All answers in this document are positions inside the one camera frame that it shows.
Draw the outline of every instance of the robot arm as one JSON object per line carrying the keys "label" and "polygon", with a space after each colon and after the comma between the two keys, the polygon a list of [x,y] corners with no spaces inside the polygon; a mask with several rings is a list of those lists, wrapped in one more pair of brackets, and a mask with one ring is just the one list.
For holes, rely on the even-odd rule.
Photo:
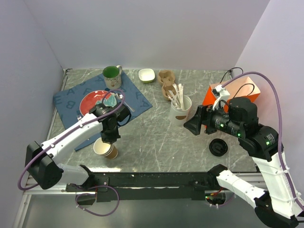
{"label": "robot arm", "polygon": [[[227,97],[227,91],[224,93],[225,96],[221,95],[220,90],[214,92],[216,97]],[[198,135],[202,124],[206,126],[205,133],[207,134],[220,130],[237,137],[240,146],[257,164],[268,190],[247,183],[222,165],[209,171],[216,178],[219,186],[231,190],[249,203],[267,226],[296,227],[298,221],[295,217],[303,215],[304,202],[295,189],[288,168],[285,171],[282,168],[279,153],[286,166],[285,153],[277,149],[278,133],[273,128],[258,123],[257,106],[244,97],[231,99],[228,104],[228,113],[223,108],[200,105],[194,117],[186,122],[184,127]],[[296,198],[293,197],[291,189],[294,189]]]}
{"label": "robot arm", "polygon": [[114,143],[120,138],[118,122],[128,116],[131,116],[131,113],[123,104],[119,103],[113,108],[103,104],[95,105],[81,120],[58,136],[43,142],[42,145],[36,142],[28,145],[26,165],[37,154],[46,151],[28,168],[29,173],[42,189],[49,189],[57,183],[91,187],[94,175],[86,166],[64,165],[61,164],[62,159],[80,143],[97,133],[101,134],[103,142]]}

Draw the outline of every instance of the small white bowl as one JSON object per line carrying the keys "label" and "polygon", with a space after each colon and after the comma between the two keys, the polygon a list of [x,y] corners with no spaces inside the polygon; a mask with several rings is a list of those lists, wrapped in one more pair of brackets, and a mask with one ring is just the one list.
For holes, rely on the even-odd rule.
{"label": "small white bowl", "polygon": [[150,83],[154,80],[155,73],[152,69],[142,69],[138,72],[138,76],[143,83]]}

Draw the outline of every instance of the red plate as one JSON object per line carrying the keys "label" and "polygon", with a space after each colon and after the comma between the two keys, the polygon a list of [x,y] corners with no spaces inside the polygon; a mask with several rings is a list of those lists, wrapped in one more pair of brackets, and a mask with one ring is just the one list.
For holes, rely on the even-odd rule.
{"label": "red plate", "polygon": [[107,91],[104,90],[96,90],[86,95],[80,102],[79,110],[81,115],[84,116],[87,114],[90,109],[94,107],[97,101],[101,101],[103,99],[106,93]]}

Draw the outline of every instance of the orange container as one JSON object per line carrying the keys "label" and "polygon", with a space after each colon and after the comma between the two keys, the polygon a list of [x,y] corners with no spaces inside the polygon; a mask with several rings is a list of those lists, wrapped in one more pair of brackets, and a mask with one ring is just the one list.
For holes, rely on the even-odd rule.
{"label": "orange container", "polygon": [[[254,91],[251,93],[253,86],[252,85],[245,85],[243,86],[240,91],[237,93],[238,89],[246,83],[252,83],[255,85],[255,89]],[[216,97],[214,96],[212,90],[219,85],[220,83],[215,83],[215,84],[211,84],[209,86],[209,89],[206,93],[205,99],[203,101],[203,105],[212,105],[214,104],[214,102],[216,101]],[[229,103],[230,99],[233,98],[233,96],[237,93],[236,97],[247,97],[251,100],[251,102],[254,102],[256,100],[256,98],[260,95],[261,91],[259,90],[259,88],[256,86],[256,84],[251,80],[250,77],[241,77],[233,82],[231,82],[230,84],[228,84],[225,87],[228,92],[230,93],[230,97],[227,100],[227,102]],[[228,107],[227,105],[225,105],[224,110],[227,112],[228,111]]]}

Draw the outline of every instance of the black plastic lid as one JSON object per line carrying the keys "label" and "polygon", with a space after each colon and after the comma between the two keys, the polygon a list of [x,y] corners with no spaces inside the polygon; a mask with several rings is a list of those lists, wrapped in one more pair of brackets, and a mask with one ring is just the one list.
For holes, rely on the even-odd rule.
{"label": "black plastic lid", "polygon": [[223,156],[228,151],[227,143],[222,139],[214,139],[209,144],[210,152],[218,157]]}

